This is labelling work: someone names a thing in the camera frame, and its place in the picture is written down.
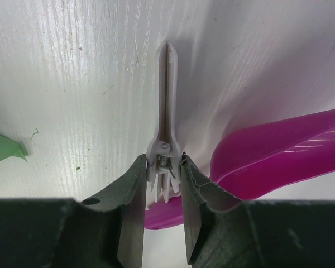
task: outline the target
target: white tool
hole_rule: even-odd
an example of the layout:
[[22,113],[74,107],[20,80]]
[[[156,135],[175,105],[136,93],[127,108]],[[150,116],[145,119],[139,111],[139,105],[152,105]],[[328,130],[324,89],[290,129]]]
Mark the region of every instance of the white tool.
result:
[[156,99],[158,102],[154,138],[150,142],[147,158],[149,191],[157,203],[161,192],[165,203],[169,197],[181,195],[181,149],[175,137],[176,82],[178,54],[172,44],[163,43],[156,52]]

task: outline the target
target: magenta container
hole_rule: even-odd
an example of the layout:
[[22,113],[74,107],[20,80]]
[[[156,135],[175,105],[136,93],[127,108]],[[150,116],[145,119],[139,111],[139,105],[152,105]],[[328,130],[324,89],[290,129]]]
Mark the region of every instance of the magenta container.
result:
[[[234,131],[216,147],[210,178],[241,199],[335,171],[335,109]],[[146,211],[148,229],[183,223],[181,197]]]

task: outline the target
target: green paper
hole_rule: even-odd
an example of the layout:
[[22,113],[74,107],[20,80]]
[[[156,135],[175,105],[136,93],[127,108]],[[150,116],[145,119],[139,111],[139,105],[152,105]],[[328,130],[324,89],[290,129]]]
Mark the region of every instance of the green paper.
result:
[[9,138],[0,135],[0,161],[10,156],[19,157],[27,162],[19,144],[16,141],[10,140]]

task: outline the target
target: metal spring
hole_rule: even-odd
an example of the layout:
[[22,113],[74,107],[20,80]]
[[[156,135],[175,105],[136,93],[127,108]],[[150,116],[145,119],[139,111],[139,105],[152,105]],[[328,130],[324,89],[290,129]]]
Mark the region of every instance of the metal spring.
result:
[[168,165],[168,161],[169,158],[167,156],[164,155],[160,155],[160,166],[164,167]]

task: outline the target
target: green scrap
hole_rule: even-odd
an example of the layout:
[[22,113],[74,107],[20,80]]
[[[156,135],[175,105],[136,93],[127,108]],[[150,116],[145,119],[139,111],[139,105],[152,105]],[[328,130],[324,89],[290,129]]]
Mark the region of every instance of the green scrap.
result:
[[32,140],[32,138],[34,137],[34,135],[36,135],[36,134],[38,134],[39,133],[39,130],[36,128],[36,132],[35,133],[33,133],[32,135],[31,135],[31,138],[30,138],[30,140]]
[[0,135],[0,161],[10,156],[19,157],[27,162],[19,144],[16,141]]

